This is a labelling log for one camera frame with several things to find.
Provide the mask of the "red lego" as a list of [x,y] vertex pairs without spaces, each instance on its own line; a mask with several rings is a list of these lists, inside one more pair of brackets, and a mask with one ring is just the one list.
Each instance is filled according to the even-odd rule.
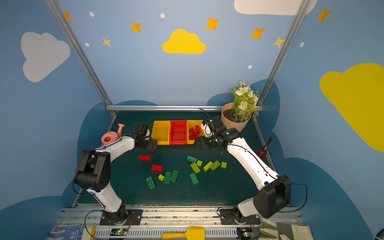
[[200,127],[195,125],[196,134],[199,135],[201,133]]
[[196,137],[196,131],[195,131],[195,129],[191,128],[191,129],[189,129],[189,132],[190,132],[189,140],[192,141]]

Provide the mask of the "dark green lego top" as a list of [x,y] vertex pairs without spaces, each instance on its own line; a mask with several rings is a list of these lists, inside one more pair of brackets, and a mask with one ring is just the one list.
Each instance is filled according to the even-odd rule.
[[190,163],[196,163],[198,161],[198,159],[188,155],[187,156],[187,161],[190,162]]

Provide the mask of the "red long lego brick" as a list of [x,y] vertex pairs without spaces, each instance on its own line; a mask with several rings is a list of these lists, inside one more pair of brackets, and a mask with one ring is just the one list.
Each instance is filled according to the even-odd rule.
[[161,165],[152,165],[151,170],[154,172],[162,172],[163,171],[163,166]]

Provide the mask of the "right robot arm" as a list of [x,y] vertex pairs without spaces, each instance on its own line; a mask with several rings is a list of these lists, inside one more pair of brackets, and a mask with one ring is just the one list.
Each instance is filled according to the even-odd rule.
[[201,127],[205,135],[195,138],[196,149],[227,150],[243,166],[259,190],[256,196],[234,206],[237,222],[253,215],[268,219],[290,204],[291,180],[268,167],[237,129],[227,129],[219,116],[203,120]]

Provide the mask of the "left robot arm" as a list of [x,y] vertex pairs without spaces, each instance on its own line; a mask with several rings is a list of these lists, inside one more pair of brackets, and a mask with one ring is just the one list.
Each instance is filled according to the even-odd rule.
[[148,125],[137,123],[133,132],[122,134],[125,125],[117,132],[102,137],[103,146],[83,150],[74,173],[73,183],[86,190],[102,205],[102,219],[112,225],[121,225],[127,219],[125,203],[111,186],[111,163],[128,151],[155,150],[157,141],[151,138]]

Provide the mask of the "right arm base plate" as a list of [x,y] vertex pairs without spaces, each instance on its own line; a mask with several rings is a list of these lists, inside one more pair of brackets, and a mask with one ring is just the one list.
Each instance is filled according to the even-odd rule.
[[259,215],[244,217],[234,209],[218,208],[217,214],[222,225],[259,225],[261,223]]

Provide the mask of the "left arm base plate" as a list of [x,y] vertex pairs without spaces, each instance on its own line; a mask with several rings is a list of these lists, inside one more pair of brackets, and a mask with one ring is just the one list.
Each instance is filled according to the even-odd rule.
[[141,223],[143,210],[118,210],[116,213],[102,211],[101,226],[138,226]]

